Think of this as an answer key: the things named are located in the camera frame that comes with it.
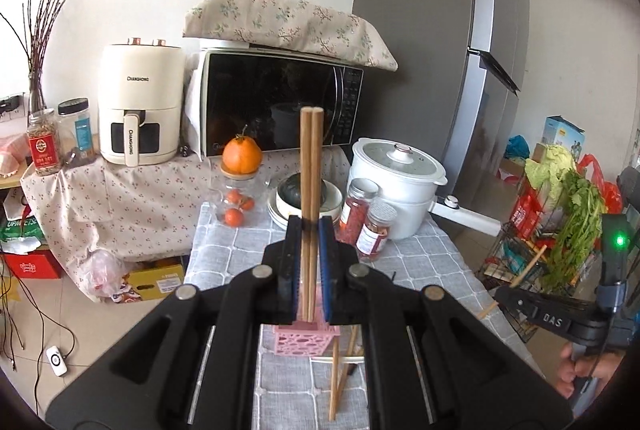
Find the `person's right hand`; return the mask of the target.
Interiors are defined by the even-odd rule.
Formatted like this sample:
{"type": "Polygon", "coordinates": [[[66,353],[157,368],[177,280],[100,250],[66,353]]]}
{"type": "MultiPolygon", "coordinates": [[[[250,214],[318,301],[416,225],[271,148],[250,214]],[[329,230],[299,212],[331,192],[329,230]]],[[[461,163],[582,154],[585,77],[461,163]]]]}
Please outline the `person's right hand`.
{"type": "Polygon", "coordinates": [[[560,364],[556,371],[555,390],[569,398],[574,392],[574,380],[578,377],[597,378],[596,395],[599,395],[614,376],[616,369],[625,357],[623,352],[606,352],[600,358],[597,355],[583,355],[572,359],[573,345],[567,342],[560,353],[560,364]]]}

